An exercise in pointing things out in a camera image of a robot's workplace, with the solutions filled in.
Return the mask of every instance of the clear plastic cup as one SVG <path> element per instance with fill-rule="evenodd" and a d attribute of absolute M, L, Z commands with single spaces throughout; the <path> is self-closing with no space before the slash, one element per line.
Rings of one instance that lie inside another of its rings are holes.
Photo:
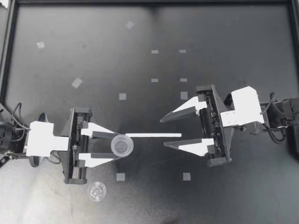
<path fill-rule="evenodd" d="M 93 202 L 99 202 L 103 200 L 106 196 L 106 186 L 102 182 L 93 182 L 92 184 L 89 185 L 87 188 L 87 195 L 90 200 Z"/>
<path fill-rule="evenodd" d="M 130 153 L 133 151 L 133 148 L 133 140 L 124 134 L 116 135 L 111 141 L 111 150 L 119 157 L 130 155 Z"/>

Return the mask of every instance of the wire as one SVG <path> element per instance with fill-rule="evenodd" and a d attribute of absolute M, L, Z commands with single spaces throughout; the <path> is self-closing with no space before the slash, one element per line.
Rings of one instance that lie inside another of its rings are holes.
<path fill-rule="evenodd" d="M 264 114 L 264 113 L 267 112 L 267 110 L 269 109 L 269 107 L 271 106 L 271 104 L 272 104 L 273 101 L 274 101 L 274 96 L 275 96 L 275 93 L 272 92 L 272 93 L 270 94 L 270 101 L 269 101 L 269 103 L 266 105 L 264 111 L 262 111 L 260 114 Z"/>
<path fill-rule="evenodd" d="M 270 138 L 272 139 L 272 141 L 275 142 L 276 144 L 280 144 L 280 143 L 282 143 L 285 140 L 285 133 L 282 132 L 282 130 L 280 131 L 281 134 L 282 134 L 282 138 L 278 139 L 274 135 L 273 131 L 266 124 L 263 124 L 263 126 L 266 128 L 266 131 L 268 132 L 268 134 L 269 134 Z"/>
<path fill-rule="evenodd" d="M 25 130 L 23 129 L 23 133 L 22 133 L 22 136 L 18 139 L 14 139 L 14 140 L 10 140 L 10 142 L 18 142 L 18 141 L 21 141 L 25 136 Z"/>
<path fill-rule="evenodd" d="M 19 116 L 20 116 L 20 119 L 23 121 L 22 117 L 21 117 L 21 107 L 22 107 L 22 103 L 18 103 L 17 106 L 15 107 L 13 113 L 11 114 L 11 117 L 13 118 L 13 120 L 15 121 L 15 123 L 17 123 L 20 127 L 22 127 L 24 130 L 26 131 L 30 131 L 30 128 L 22 125 L 15 117 L 14 117 L 14 114 L 16 112 L 16 110 L 18 109 L 19 107 Z"/>
<path fill-rule="evenodd" d="M 45 157 L 46 160 L 48 160 L 50 163 L 53 163 L 53 164 L 60 164 L 61 163 L 61 159 L 58 155 L 55 155 L 54 152 L 51 153 L 51 155 L 53 155 L 56 159 L 58 159 L 58 161 L 53 161 L 53 160 L 50 160 L 48 157 Z"/>

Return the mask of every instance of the white tape square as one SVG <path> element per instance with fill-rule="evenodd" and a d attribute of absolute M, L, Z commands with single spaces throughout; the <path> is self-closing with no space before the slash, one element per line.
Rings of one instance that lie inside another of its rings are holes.
<path fill-rule="evenodd" d="M 39 49 L 43 49 L 43 48 L 45 48 L 45 43 L 44 43 L 43 41 L 41 41 L 41 42 L 37 42 L 36 44 L 37 44 L 37 47 L 38 47 Z"/>
<path fill-rule="evenodd" d="M 119 100 L 126 100 L 127 99 L 127 94 L 126 93 L 120 93 L 119 94 Z"/>
<path fill-rule="evenodd" d="M 117 173 L 116 174 L 116 181 L 125 181 L 126 180 L 126 174 L 125 173 Z"/>
<path fill-rule="evenodd" d="M 77 89 L 81 85 L 81 83 L 82 80 L 80 78 L 76 78 L 71 85 Z"/>
<path fill-rule="evenodd" d="M 133 28 L 133 26 L 135 25 L 135 23 L 133 23 L 132 21 L 128 21 L 127 24 L 125 25 L 125 27 L 127 27 L 128 29 Z"/>
<path fill-rule="evenodd" d="M 183 173 L 183 181 L 190 181 L 191 174 L 190 173 Z"/>
<path fill-rule="evenodd" d="M 151 50 L 151 53 L 154 54 L 154 55 L 159 54 L 159 50 Z"/>
<path fill-rule="evenodd" d="M 188 99 L 188 92 L 182 91 L 181 92 L 181 100 L 187 100 Z"/>

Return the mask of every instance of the black cable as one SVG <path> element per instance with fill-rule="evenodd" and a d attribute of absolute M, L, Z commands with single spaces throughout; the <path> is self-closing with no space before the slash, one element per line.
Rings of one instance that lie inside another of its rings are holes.
<path fill-rule="evenodd" d="M 266 124 L 263 124 L 263 126 L 267 129 L 266 131 L 268 132 L 270 138 L 271 138 L 272 141 L 275 142 L 276 144 L 280 144 L 280 143 L 282 143 L 282 142 L 285 140 L 286 134 L 285 134 L 284 132 L 280 131 L 281 134 L 282 134 L 282 138 L 281 138 L 281 139 L 278 139 L 278 138 L 274 135 L 273 131 L 272 131 Z"/>
<path fill-rule="evenodd" d="M 46 157 L 46 159 L 47 159 L 50 163 L 53 163 L 53 164 L 60 164 L 60 163 L 61 163 L 61 159 L 59 158 L 58 155 L 55 155 L 54 152 L 51 153 L 51 155 L 53 155 L 56 159 L 58 159 L 58 161 L 53 161 L 53 160 L 50 160 L 48 157 Z"/>

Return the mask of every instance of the robotic arm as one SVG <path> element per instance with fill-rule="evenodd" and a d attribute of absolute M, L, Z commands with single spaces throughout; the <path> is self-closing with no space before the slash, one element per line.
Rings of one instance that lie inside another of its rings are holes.
<path fill-rule="evenodd" d="M 275 101 L 274 93 L 271 93 L 269 103 L 260 103 L 256 90 L 250 86 L 233 91 L 224 101 L 214 85 L 198 86 L 196 95 L 160 121 L 199 116 L 204 138 L 165 142 L 164 145 L 206 155 L 209 166 L 231 161 L 231 140 L 235 130 L 247 130 L 251 134 L 268 132 L 275 143 L 280 143 L 285 139 L 286 128 L 299 124 L 299 98 Z"/>

